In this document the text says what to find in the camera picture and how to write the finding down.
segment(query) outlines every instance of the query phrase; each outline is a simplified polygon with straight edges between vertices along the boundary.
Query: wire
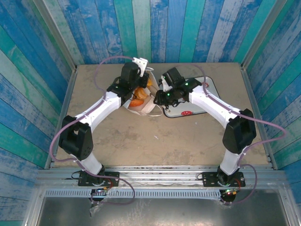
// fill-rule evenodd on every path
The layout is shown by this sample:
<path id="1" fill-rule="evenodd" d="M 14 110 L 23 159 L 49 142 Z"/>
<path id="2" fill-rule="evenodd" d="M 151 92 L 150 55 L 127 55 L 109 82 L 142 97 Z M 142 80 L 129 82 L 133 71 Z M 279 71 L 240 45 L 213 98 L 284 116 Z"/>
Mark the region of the wire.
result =
<path id="1" fill-rule="evenodd" d="M 101 100 L 101 102 L 99 104 L 97 104 L 95 107 L 93 107 L 90 111 L 88 111 L 86 114 L 82 115 L 81 117 L 77 118 L 76 120 L 68 123 L 67 125 L 65 125 L 64 127 L 62 127 L 58 133 L 54 136 L 53 140 L 51 141 L 51 144 L 50 144 L 50 147 L 49 147 L 49 155 L 50 157 L 54 160 L 54 161 L 57 161 L 57 162 L 65 162 L 65 161 L 75 161 L 79 167 L 81 167 L 87 174 L 90 174 L 91 176 L 93 177 L 97 177 L 97 178 L 109 178 L 109 179 L 115 179 L 115 180 L 121 180 L 123 182 L 125 182 L 127 185 L 130 186 L 130 188 L 133 190 L 134 192 L 134 195 L 133 195 L 133 198 L 128 201 L 128 202 L 125 202 L 125 203 L 115 203 L 115 202 L 103 202 L 103 203 L 106 203 L 106 204 L 112 204 L 112 205 L 127 205 L 127 204 L 131 204 L 134 199 L 135 199 L 135 190 L 133 188 L 133 186 L 127 182 L 126 180 L 122 179 L 122 178 L 119 178 L 119 177 L 113 177 L 113 176 L 100 176 L 100 175 L 95 175 L 89 171 L 87 171 L 85 169 L 85 167 L 79 162 L 79 160 L 77 158 L 67 158 L 67 159 L 57 159 L 54 155 L 53 155 L 53 147 L 54 147 L 54 144 L 56 142 L 56 140 L 59 138 L 59 136 L 61 135 L 62 132 L 64 132 L 68 127 L 70 127 L 71 125 L 79 122 L 80 120 L 82 120 L 83 118 L 87 117 L 89 114 L 91 114 L 95 109 L 97 109 L 98 107 L 100 107 L 103 103 L 104 103 L 104 100 L 106 98 L 106 91 L 102 88 L 100 88 L 97 83 L 96 83 L 96 76 L 97 76 L 97 73 L 98 73 L 98 70 L 99 70 L 99 67 L 100 65 L 102 65 L 104 62 L 108 61 L 108 60 L 111 60 L 111 59 L 115 59 L 115 58 L 125 58 L 125 59 L 131 59 L 133 60 L 133 58 L 131 57 L 128 57 L 128 56 L 111 56 L 111 57 L 108 57 L 106 59 L 104 59 L 102 62 L 99 63 L 99 65 L 97 66 L 96 68 L 96 71 L 94 73 L 94 84 L 96 86 L 96 88 L 98 88 L 99 90 L 101 90 L 103 92 L 103 99 Z"/>
<path id="2" fill-rule="evenodd" d="M 204 82 L 203 84 L 206 83 L 206 74 L 203 70 L 203 68 L 199 65 L 196 65 L 196 64 L 192 64 L 193 66 L 197 67 L 201 72 L 202 74 L 204 75 Z M 273 139 L 268 139 L 268 140 L 263 140 L 263 141 L 259 141 L 259 142 L 256 142 L 248 147 L 246 147 L 244 150 L 243 150 L 243 154 L 240 156 L 238 162 L 237 162 L 237 166 L 239 167 L 240 166 L 240 163 L 243 159 L 243 157 L 245 156 L 246 152 L 248 152 L 251 148 L 257 146 L 257 145 L 262 145 L 262 144 L 265 144 L 265 143 L 269 143 L 269 142 L 272 142 L 272 141 L 276 141 L 276 140 L 280 140 L 282 138 L 284 138 L 287 134 L 286 130 L 284 128 L 282 128 L 281 126 L 278 126 L 274 123 L 271 123 L 271 122 L 268 122 L 268 121 L 263 121 L 263 120 L 260 120 L 260 119 L 256 119 L 256 118 L 252 118 L 252 117 L 249 117 L 249 116 L 246 116 L 246 115 L 243 115 L 243 114 L 240 114 L 238 112 L 235 112 L 233 111 L 232 109 L 230 109 L 229 107 L 225 106 L 224 104 L 220 103 L 217 99 L 215 99 L 213 96 L 211 96 L 208 92 L 207 92 L 207 89 L 206 87 L 203 85 L 203 91 L 204 93 L 206 94 L 206 97 L 210 98 L 212 101 L 214 101 L 215 103 L 217 103 L 219 106 L 223 107 L 224 109 L 226 109 L 227 111 L 229 111 L 229 113 L 233 113 L 239 117 L 242 117 L 242 118 L 245 118 L 245 119 L 248 119 L 248 120 L 251 120 L 251 121 L 255 121 L 255 122 L 259 122 L 259 123 L 262 123 L 262 124 L 266 124 L 266 125 L 269 125 L 269 126 L 273 126 L 277 129 L 280 129 L 283 134 L 279 137 L 276 137 L 276 138 L 273 138 Z"/>
<path id="3" fill-rule="evenodd" d="M 244 198 L 244 199 L 242 199 L 242 200 L 240 200 L 240 201 L 237 201 L 237 202 L 226 202 L 224 199 L 221 198 L 221 201 L 222 201 L 224 204 L 232 205 L 232 204 L 240 204 L 240 203 L 243 203 L 243 202 L 247 201 L 247 200 L 252 196 L 252 194 L 255 192 L 255 188 L 256 188 L 256 186 L 257 186 L 257 180 L 258 180 L 258 178 L 257 178 L 257 172 L 256 172 L 255 167 L 252 166 L 252 165 L 250 165 L 250 164 L 243 164 L 243 165 L 241 165 L 241 166 L 242 166 L 242 167 L 244 167 L 244 166 L 249 166 L 249 167 L 251 167 L 251 168 L 254 170 L 254 173 L 255 173 L 255 183 L 254 183 L 254 187 L 253 187 L 252 191 L 250 192 L 250 194 L 249 194 L 246 198 Z"/>

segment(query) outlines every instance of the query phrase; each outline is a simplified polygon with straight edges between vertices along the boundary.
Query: wooden plank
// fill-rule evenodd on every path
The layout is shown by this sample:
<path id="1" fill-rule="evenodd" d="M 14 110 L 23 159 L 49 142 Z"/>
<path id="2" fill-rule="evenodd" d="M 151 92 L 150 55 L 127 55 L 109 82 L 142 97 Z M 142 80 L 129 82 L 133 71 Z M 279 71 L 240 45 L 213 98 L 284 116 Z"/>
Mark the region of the wooden plank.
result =
<path id="1" fill-rule="evenodd" d="M 45 63 L 45 66 L 47 67 L 48 70 L 50 70 L 51 74 L 55 77 L 58 82 L 62 83 L 62 88 L 66 88 L 68 86 L 68 82 L 64 79 L 62 76 L 61 72 L 57 68 L 57 65 L 45 49 L 42 41 L 40 38 L 37 36 L 37 33 L 33 30 L 31 25 L 29 24 L 28 20 L 24 16 L 24 14 L 21 12 L 21 10 L 18 8 L 16 4 L 13 4 L 15 1 L 10 1 L 10 0 L 3 0 L 1 1 L 1 8 L 5 7 L 7 12 L 9 13 L 8 17 L 11 17 L 10 19 L 7 19 L 7 16 L 5 17 L 5 20 L 11 21 L 11 19 L 14 20 L 13 23 L 15 23 L 18 27 L 17 31 L 14 32 L 19 32 L 21 31 L 23 35 L 26 37 L 28 42 L 31 44 L 35 52 L 38 54 L 38 56 L 41 58 L 41 60 Z"/>
<path id="2" fill-rule="evenodd" d="M 58 30 L 62 38 L 65 41 L 65 44 L 72 56 L 72 59 L 75 65 L 84 64 L 83 57 L 81 56 L 81 52 L 76 44 L 76 41 L 71 33 L 69 25 L 63 15 L 63 12 L 58 4 L 57 0 L 44 0 L 44 3 L 50 12 L 52 19 L 54 20 Z"/>
<path id="3" fill-rule="evenodd" d="M 282 22 L 280 23 L 279 27 L 276 29 L 274 34 L 272 35 L 270 41 L 262 51 L 261 55 L 258 57 L 253 69 L 249 73 L 250 82 L 254 79 L 258 79 L 257 75 L 260 73 L 261 68 L 263 67 L 266 60 L 269 58 L 270 54 L 273 52 L 275 46 L 280 42 L 298 13 L 300 13 L 300 1 L 295 1 L 290 9 L 288 10 L 286 16 L 283 18 Z"/>
<path id="4" fill-rule="evenodd" d="M 187 0 L 169 1 L 166 36 L 166 63 L 178 63 Z"/>
<path id="5" fill-rule="evenodd" d="M 223 4 L 224 0 L 206 0 L 193 54 L 193 62 L 206 62 Z"/>
<path id="6" fill-rule="evenodd" d="M 219 62 L 243 0 L 225 1 L 206 62 Z"/>
<path id="7" fill-rule="evenodd" d="M 61 84 L 60 80 L 64 81 L 65 83 L 66 81 L 59 74 L 52 75 L 51 71 L 47 68 L 47 62 L 45 59 L 40 58 L 38 53 L 33 49 L 32 45 L 29 43 L 27 38 L 24 36 L 22 31 L 19 29 L 1 3 L 0 12 L 0 25 L 22 51 L 28 61 L 33 65 L 39 74 L 45 74 L 45 76 L 53 78 L 53 80 L 58 82 L 59 86 L 65 92 L 67 90 L 67 84 Z"/>
<path id="8" fill-rule="evenodd" d="M 301 16 L 297 17 L 251 83 L 257 101 L 301 52 Z"/>
<path id="9" fill-rule="evenodd" d="M 0 220 L 23 221 L 28 201 L 0 197 Z"/>
<path id="10" fill-rule="evenodd" d="M 58 0 L 63 14 L 68 22 L 73 37 L 78 45 L 85 64 L 97 64 L 98 59 L 95 55 L 90 41 L 88 31 L 79 11 L 76 0 Z"/>
<path id="11" fill-rule="evenodd" d="M 114 0 L 123 54 L 137 57 L 132 0 Z"/>
<path id="12" fill-rule="evenodd" d="M 53 47 L 55 48 L 55 50 L 57 51 L 57 53 L 60 55 L 63 63 L 65 64 L 66 68 L 69 70 L 69 74 L 72 73 L 71 68 L 65 58 L 65 56 L 63 55 L 60 47 L 58 46 L 55 38 L 53 37 L 51 31 L 49 30 L 47 24 L 45 23 L 41 13 L 39 12 L 38 8 L 36 7 L 35 3 L 33 2 L 33 0 L 27 0 L 27 2 L 30 4 L 30 7 L 32 8 L 32 11 L 34 12 L 35 16 L 37 17 L 39 23 L 41 24 L 41 26 L 43 27 L 43 30 L 46 32 L 49 40 L 51 41 Z"/>
<path id="13" fill-rule="evenodd" d="M 107 43 L 94 0 L 77 0 L 98 62 L 109 57 Z"/>
<path id="14" fill-rule="evenodd" d="M 262 3 L 259 6 L 259 9 L 257 10 L 257 13 L 249 27 L 249 30 L 234 58 L 234 62 L 241 63 L 243 61 L 262 24 L 264 23 L 270 10 L 272 9 L 275 1 L 276 0 L 262 0 Z"/>
<path id="15" fill-rule="evenodd" d="M 0 172 L 35 182 L 41 167 L 0 148 Z"/>
<path id="16" fill-rule="evenodd" d="M 30 4 L 28 1 L 16 1 L 16 5 L 13 3 L 14 7 L 19 7 L 20 11 L 23 13 L 25 18 L 28 20 L 28 23 L 32 26 L 33 30 L 43 43 L 46 51 L 49 53 L 50 57 L 54 61 L 58 70 L 61 72 L 61 75 L 65 78 L 66 81 L 70 80 L 71 69 L 69 66 L 66 66 L 63 62 L 63 59 L 56 51 L 55 47 L 51 43 L 49 37 L 44 31 L 42 25 L 39 23 L 39 20 L 35 16 Z"/>
<path id="17" fill-rule="evenodd" d="M 110 56 L 123 56 L 117 17 L 113 0 L 96 0 L 96 7 L 103 28 L 103 33 L 108 46 Z M 111 59 L 113 64 L 123 64 L 124 59 Z"/>
<path id="18" fill-rule="evenodd" d="M 138 57 L 151 63 L 151 9 L 149 0 L 132 0 Z"/>
<path id="19" fill-rule="evenodd" d="M 61 112 L 62 103 L 65 93 L 57 85 L 57 83 L 50 77 L 42 75 L 43 78 L 37 73 L 31 63 L 26 59 L 21 50 L 15 45 L 11 38 L 0 26 L 0 49 L 5 55 L 14 63 L 18 70 L 30 81 L 30 83 L 37 89 L 37 91 L 45 97 L 45 99 L 55 109 L 56 113 Z M 58 89 L 57 96 L 52 90 Z"/>
<path id="20" fill-rule="evenodd" d="M 2 181 L 0 185 L 1 197 L 30 200 L 32 188 L 34 186 L 33 182 L 1 172 L 0 179 Z"/>
<path id="21" fill-rule="evenodd" d="M 275 99 L 262 114 L 262 118 L 272 121 L 289 104 L 301 95 L 301 74 Z"/>
<path id="22" fill-rule="evenodd" d="M 204 11 L 205 1 L 206 0 L 187 0 L 179 57 L 179 62 L 181 63 L 192 62 Z"/>
<path id="23" fill-rule="evenodd" d="M 244 0 L 223 49 L 220 62 L 232 62 L 262 0 Z"/>
<path id="24" fill-rule="evenodd" d="M 274 154 L 278 169 L 301 159 L 301 139 Z"/>
<path id="25" fill-rule="evenodd" d="M 288 146 L 290 143 L 301 138 L 301 117 L 293 121 L 285 129 L 287 131 L 285 138 L 270 143 L 273 153 L 278 152 L 282 148 Z M 281 135 L 282 132 L 279 132 L 274 137 L 279 137 Z"/>
<path id="26" fill-rule="evenodd" d="M 282 170 L 285 171 L 287 180 L 290 184 L 301 181 L 300 174 L 296 173 L 301 171 L 301 160 L 283 167 Z"/>
<path id="27" fill-rule="evenodd" d="M 151 61 L 165 62 L 168 0 L 150 0 Z"/>
<path id="28" fill-rule="evenodd" d="M 0 221 L 1 226 L 21 226 L 22 221 L 17 220 L 7 220 L 7 221 Z"/>
<path id="29" fill-rule="evenodd" d="M 258 108 L 263 113 L 268 106 L 291 84 L 301 73 L 301 53 L 291 62 L 287 69 L 270 87 L 267 93 L 258 102 Z"/>
<path id="30" fill-rule="evenodd" d="M 296 203 L 301 203 L 301 182 L 290 185 L 293 195 L 295 197 Z"/>
<path id="31" fill-rule="evenodd" d="M 0 74 L 0 98 L 34 124 L 48 137 L 53 138 L 55 126 Z"/>
<path id="32" fill-rule="evenodd" d="M 0 51 L 0 73 L 22 93 L 51 123 L 56 126 L 59 115 L 44 99 L 44 97 L 34 88 L 34 86 L 24 77 L 15 65 Z"/>
<path id="33" fill-rule="evenodd" d="M 48 154 L 19 134 L 0 124 L 0 147 L 24 158 L 37 166 L 44 167 Z"/>
<path id="34" fill-rule="evenodd" d="M 247 68 L 247 72 L 249 74 L 250 74 L 252 68 L 254 67 L 256 61 L 258 60 L 259 56 L 262 54 L 264 48 L 267 46 L 269 40 L 273 36 L 274 32 L 276 31 L 276 29 L 278 28 L 278 26 L 282 22 L 283 18 L 285 17 L 286 13 L 288 12 L 288 10 L 290 9 L 290 7 L 292 6 L 293 3 L 294 3 L 294 0 L 287 0 L 285 5 L 281 9 L 279 15 L 275 19 L 275 21 L 274 21 L 273 25 L 271 26 L 271 28 L 269 29 L 267 35 L 264 37 L 264 40 L 262 41 L 262 43 L 258 47 L 258 50 L 256 51 L 255 55 L 253 56 L 249 66 Z"/>
<path id="35" fill-rule="evenodd" d="M 281 127 L 287 127 L 293 121 L 301 116 L 301 96 L 296 98 L 286 109 L 284 109 L 276 118 L 273 119 L 272 123 Z M 279 130 L 274 127 L 265 126 L 268 137 L 275 136 Z"/>
<path id="36" fill-rule="evenodd" d="M 49 151 L 51 139 L 2 99 L 0 99 L 0 115 L 0 123 L 23 136 L 43 151 Z"/>

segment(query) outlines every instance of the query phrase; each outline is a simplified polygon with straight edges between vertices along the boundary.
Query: metal sheet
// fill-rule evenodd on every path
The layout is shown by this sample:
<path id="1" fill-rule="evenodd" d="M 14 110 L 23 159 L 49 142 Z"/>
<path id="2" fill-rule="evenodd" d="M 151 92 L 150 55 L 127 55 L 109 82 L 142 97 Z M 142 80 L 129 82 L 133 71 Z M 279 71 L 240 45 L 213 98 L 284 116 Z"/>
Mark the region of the metal sheet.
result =
<path id="1" fill-rule="evenodd" d="M 242 191 L 243 198 L 249 191 Z M 125 202 L 126 199 L 114 199 Z M 226 207 L 200 199 L 136 199 L 127 206 L 104 205 L 90 217 L 88 198 L 45 198 L 40 226 L 233 226 L 288 225 L 278 193 L 259 190 L 245 203 Z"/>

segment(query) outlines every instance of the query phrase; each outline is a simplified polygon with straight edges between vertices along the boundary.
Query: purple cable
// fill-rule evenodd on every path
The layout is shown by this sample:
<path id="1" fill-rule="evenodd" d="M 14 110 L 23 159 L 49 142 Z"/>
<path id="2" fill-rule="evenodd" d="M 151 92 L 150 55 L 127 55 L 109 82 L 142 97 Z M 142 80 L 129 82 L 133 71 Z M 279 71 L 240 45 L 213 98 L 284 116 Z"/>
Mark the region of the purple cable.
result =
<path id="1" fill-rule="evenodd" d="M 204 75 L 204 82 L 203 84 L 206 83 L 206 74 L 203 70 L 203 68 L 199 65 L 196 65 L 196 64 L 192 64 L 193 66 L 197 67 L 201 72 L 202 74 Z M 262 145 L 262 144 L 265 144 L 265 143 L 269 143 L 269 142 L 272 142 L 272 141 L 276 141 L 276 140 L 280 140 L 282 138 L 284 138 L 286 136 L 286 130 L 284 128 L 282 128 L 281 126 L 278 126 L 274 123 L 271 123 L 271 122 L 268 122 L 268 121 L 263 121 L 263 120 L 260 120 L 260 119 L 256 119 L 256 118 L 252 118 L 252 117 L 249 117 L 249 116 L 246 116 L 246 115 L 243 115 L 243 114 L 240 114 L 238 112 L 235 112 L 233 110 L 231 110 L 230 108 L 228 108 L 227 106 L 223 105 L 222 103 L 220 103 L 218 100 L 216 100 L 214 97 L 212 97 L 211 95 L 208 94 L 207 90 L 206 90 L 206 86 L 203 85 L 203 90 L 204 90 L 204 93 L 206 94 L 206 96 L 208 98 L 210 98 L 212 101 L 214 101 L 215 103 L 217 103 L 219 106 L 223 107 L 224 109 L 226 109 L 227 111 L 229 111 L 229 113 L 233 113 L 239 117 L 242 117 L 242 118 L 245 118 L 245 119 L 248 119 L 248 120 L 251 120 L 251 121 L 255 121 L 255 122 L 259 122 L 259 123 L 263 123 L 263 124 L 266 124 L 266 125 L 269 125 L 269 126 L 273 126 L 277 129 L 280 129 L 283 134 L 280 136 L 280 137 L 277 137 L 277 138 L 273 138 L 273 139 L 268 139 L 268 140 L 263 140 L 263 141 L 259 141 L 259 142 L 256 142 L 250 146 L 248 146 L 244 151 L 239 160 L 238 160 L 238 163 L 237 163 L 237 166 L 240 165 L 240 162 L 241 160 L 243 159 L 244 155 L 246 154 L 247 151 L 249 151 L 251 148 L 253 148 L 254 146 L 257 146 L 257 145 Z"/>
<path id="2" fill-rule="evenodd" d="M 106 59 L 104 59 L 102 62 L 99 63 L 95 73 L 94 73 L 94 83 L 96 85 L 96 87 L 101 90 L 103 92 L 103 100 L 98 104 L 96 105 L 94 108 L 92 108 L 90 111 L 88 111 L 85 115 L 79 117 L 78 119 L 68 123 L 67 125 L 65 125 L 64 127 L 62 127 L 58 133 L 54 136 L 53 140 L 51 141 L 51 144 L 50 144 L 50 147 L 49 147 L 49 154 L 50 154 L 50 157 L 54 160 L 54 161 L 57 161 L 57 162 L 64 162 L 64 161 L 76 161 L 76 163 L 87 173 L 87 174 L 90 174 L 91 176 L 94 176 L 94 177 L 98 177 L 98 178 L 110 178 L 110 179 L 117 179 L 117 180 L 121 180 L 123 182 L 125 182 L 126 184 L 128 184 L 130 186 L 130 188 L 133 190 L 134 194 L 133 194 L 133 198 L 128 201 L 128 202 L 125 202 L 125 203 L 115 203 L 115 202 L 103 202 L 103 203 L 106 203 L 106 204 L 113 204 L 113 205 L 127 205 L 127 204 L 131 204 L 133 201 L 134 201 L 134 198 L 135 198 L 135 190 L 133 188 L 133 186 L 127 182 L 126 180 L 122 179 L 122 178 L 118 178 L 118 177 L 111 177 L 111 176 L 100 176 L 100 175 L 95 175 L 89 171 L 87 171 L 82 165 L 81 163 L 76 159 L 76 158 L 68 158 L 68 159 L 57 159 L 54 155 L 53 155 L 53 146 L 54 146 L 54 143 L 55 141 L 58 139 L 58 137 L 61 135 L 62 132 L 65 131 L 65 129 L 67 129 L 68 127 L 70 127 L 71 125 L 79 122 L 80 120 L 82 120 L 84 117 L 88 116 L 89 114 L 91 114 L 96 108 L 100 107 L 103 102 L 104 102 L 104 99 L 105 99 L 105 95 L 106 95 L 106 92 L 105 90 L 103 90 L 102 88 L 100 88 L 97 83 L 96 83 L 96 76 L 97 76 L 97 72 L 99 70 L 99 67 L 100 65 L 102 65 L 105 61 L 107 60 L 110 60 L 110 59 L 114 59 L 114 58 L 125 58 L 125 59 L 131 59 L 133 60 L 133 58 L 130 58 L 128 56 L 111 56 L 111 57 L 108 57 Z"/>
<path id="3" fill-rule="evenodd" d="M 251 167 L 251 168 L 254 170 L 254 173 L 255 173 L 255 183 L 254 183 L 254 187 L 253 187 L 252 191 L 250 192 L 250 194 L 249 194 L 246 198 L 244 198 L 244 199 L 242 199 L 242 200 L 240 200 L 240 201 L 237 201 L 237 202 L 226 202 L 225 200 L 223 200 L 223 199 L 221 198 L 221 201 L 222 201 L 224 204 L 231 205 L 231 204 L 240 204 L 240 203 L 243 203 L 243 202 L 245 202 L 246 200 L 248 200 L 248 199 L 252 196 L 252 194 L 255 192 L 255 188 L 256 188 L 256 186 L 257 186 L 257 180 L 258 180 L 258 178 L 257 178 L 257 172 L 256 172 L 255 167 L 252 166 L 252 165 L 250 165 L 250 164 L 243 164 L 243 165 L 241 165 L 241 166 L 242 166 L 242 167 L 244 167 L 244 166 L 249 166 L 249 167 Z"/>

